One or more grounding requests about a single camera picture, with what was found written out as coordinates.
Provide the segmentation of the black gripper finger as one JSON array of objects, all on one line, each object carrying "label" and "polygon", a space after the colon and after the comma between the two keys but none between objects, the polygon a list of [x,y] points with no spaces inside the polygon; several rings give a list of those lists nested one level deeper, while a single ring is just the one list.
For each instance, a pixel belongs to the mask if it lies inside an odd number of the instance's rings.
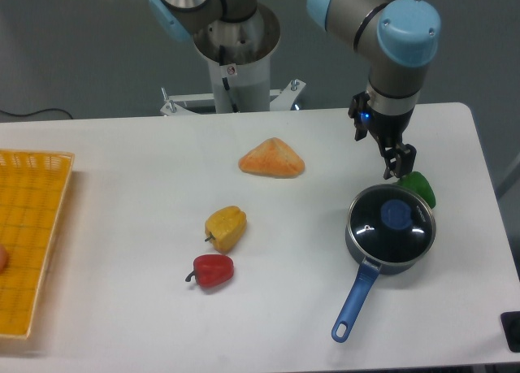
[{"label": "black gripper finger", "polygon": [[395,177],[404,177],[413,171],[417,150],[411,144],[397,144],[395,148]]},{"label": "black gripper finger", "polygon": [[397,177],[397,150],[395,147],[380,146],[379,151],[385,161],[385,170],[383,174],[384,179],[390,179]]}]

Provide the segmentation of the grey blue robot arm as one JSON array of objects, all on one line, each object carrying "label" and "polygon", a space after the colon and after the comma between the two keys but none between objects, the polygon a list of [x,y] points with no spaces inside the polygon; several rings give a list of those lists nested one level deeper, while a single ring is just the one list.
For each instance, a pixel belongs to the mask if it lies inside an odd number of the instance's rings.
[{"label": "grey blue robot arm", "polygon": [[[270,59],[280,22],[258,0],[149,0],[163,30],[206,60],[219,113],[270,107]],[[416,150],[402,140],[434,58],[441,21],[423,0],[306,0],[310,18],[370,63],[349,107],[355,137],[372,136],[385,178],[407,176]]]}]

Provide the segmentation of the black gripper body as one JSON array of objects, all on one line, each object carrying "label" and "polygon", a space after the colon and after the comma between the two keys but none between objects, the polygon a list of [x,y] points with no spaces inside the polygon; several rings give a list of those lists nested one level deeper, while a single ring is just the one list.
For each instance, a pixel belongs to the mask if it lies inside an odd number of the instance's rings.
[{"label": "black gripper body", "polygon": [[364,136],[370,133],[379,146],[397,146],[402,143],[412,113],[413,110],[408,110],[400,115],[385,115],[366,102],[363,107]]}]

